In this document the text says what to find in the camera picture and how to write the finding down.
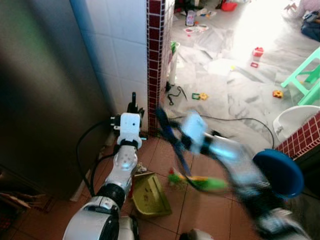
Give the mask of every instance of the green stool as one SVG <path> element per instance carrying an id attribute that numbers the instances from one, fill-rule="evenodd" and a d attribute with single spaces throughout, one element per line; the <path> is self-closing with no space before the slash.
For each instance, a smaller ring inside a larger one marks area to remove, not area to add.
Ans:
<path id="1" fill-rule="evenodd" d="M 313 71 L 304 71 L 314 59 L 320 59 L 320 47 L 315 50 L 283 83 L 281 87 L 285 88 L 289 83 L 293 83 L 304 97 L 298 102 L 298 105 L 311 105 L 315 100 L 320 98 L 320 64 Z M 298 80 L 298 75 L 309 75 L 305 82 L 314 84 L 310 90 L 306 89 Z"/>

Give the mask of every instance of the white tile wall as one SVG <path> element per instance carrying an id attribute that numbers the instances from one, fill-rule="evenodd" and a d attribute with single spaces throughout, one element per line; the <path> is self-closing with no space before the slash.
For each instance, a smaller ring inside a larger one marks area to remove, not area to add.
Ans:
<path id="1" fill-rule="evenodd" d="M 148 129 L 147 0 L 70 0 L 106 100 L 127 110 L 132 92 Z"/>

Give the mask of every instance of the black cable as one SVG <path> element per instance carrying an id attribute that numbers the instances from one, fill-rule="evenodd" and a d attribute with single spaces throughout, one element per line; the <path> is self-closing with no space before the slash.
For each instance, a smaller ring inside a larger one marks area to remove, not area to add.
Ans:
<path id="1" fill-rule="evenodd" d="M 257 121 L 258 123 L 262 124 L 270 133 L 271 137 L 272 137 L 272 149 L 275 148 L 275 138 L 274 135 L 272 134 L 272 131 L 270 130 L 270 128 L 264 124 L 262 121 L 253 118 L 253 117 L 242 117 L 242 118 L 234 118 L 234 119 L 224 119 L 224 118 L 218 118 L 218 117 L 213 117 L 213 116 L 206 116 L 206 115 L 200 115 L 203 118 L 208 118 L 208 119 L 215 119 L 215 120 L 220 120 L 220 121 L 239 121 L 239 120 L 254 120 Z M 169 118 L 169 120 L 175 120 L 175 119 L 182 119 L 185 118 L 185 116 L 176 116 L 173 118 Z"/>
<path id="2" fill-rule="evenodd" d="M 100 125 L 103 125 L 105 123 L 109 123 L 110 120 L 107 119 L 107 120 L 103 120 L 103 121 L 100 121 L 96 124 L 94 124 L 93 126 L 91 126 L 90 128 L 88 128 L 82 135 L 81 137 L 79 138 L 78 142 L 76 143 L 76 146 L 75 146 L 75 156 L 76 156 L 76 163 L 77 163 L 77 166 L 78 166 L 78 170 L 80 172 L 80 175 L 82 177 L 82 180 L 84 181 L 84 184 L 86 185 L 86 187 L 88 188 L 89 192 L 90 192 L 90 195 L 93 197 L 95 195 L 95 191 L 94 189 L 91 188 L 90 186 L 90 183 L 88 181 L 88 179 L 86 178 L 86 174 L 84 173 L 83 169 L 82 169 L 82 166 L 81 166 L 81 162 L 80 162 L 80 157 L 79 157 L 79 146 L 80 144 L 82 143 L 83 139 L 93 130 L 95 129 L 96 127 L 100 126 Z"/>
<path id="3" fill-rule="evenodd" d="M 187 95 L 186 95 L 186 93 L 185 93 L 185 91 L 183 90 L 182 87 L 178 86 L 176 89 L 179 91 L 178 94 L 172 94 L 172 93 L 169 93 L 169 92 L 168 92 L 167 98 L 169 99 L 169 105 L 170 105 L 170 106 L 173 106 L 173 105 L 174 105 L 174 102 L 172 101 L 171 96 L 172 96 L 172 97 L 179 97 L 180 94 L 183 93 L 183 95 L 184 95 L 184 97 L 185 97 L 185 100 L 188 100 L 188 99 L 187 99 Z"/>
<path id="4" fill-rule="evenodd" d="M 93 191 L 93 195 L 95 196 L 95 174 L 96 174 L 96 170 L 98 165 L 105 159 L 111 158 L 114 155 L 116 155 L 116 152 L 113 152 L 112 154 L 106 155 L 106 156 L 102 156 L 101 158 L 97 159 L 92 167 L 92 171 L 91 171 L 91 176 L 90 176 L 90 188 Z"/>

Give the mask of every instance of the stainless steel surface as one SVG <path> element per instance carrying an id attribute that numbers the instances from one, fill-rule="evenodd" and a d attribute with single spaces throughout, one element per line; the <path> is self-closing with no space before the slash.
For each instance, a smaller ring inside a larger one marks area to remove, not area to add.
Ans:
<path id="1" fill-rule="evenodd" d="M 69 198 L 81 177 L 75 146 L 110 116 L 69 1 L 0 1 L 0 167 Z M 107 137 L 80 150 L 87 171 Z"/>

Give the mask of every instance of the red container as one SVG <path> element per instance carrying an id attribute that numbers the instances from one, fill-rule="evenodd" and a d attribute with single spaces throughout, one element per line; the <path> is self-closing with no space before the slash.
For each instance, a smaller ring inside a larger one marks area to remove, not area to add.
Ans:
<path id="1" fill-rule="evenodd" d="M 226 0 L 223 0 L 223 3 L 221 5 L 221 10 L 225 12 L 232 12 L 237 7 L 236 2 L 226 2 Z"/>
<path id="2" fill-rule="evenodd" d="M 252 54 L 253 56 L 260 58 L 264 54 L 264 49 L 262 47 L 256 47 Z"/>

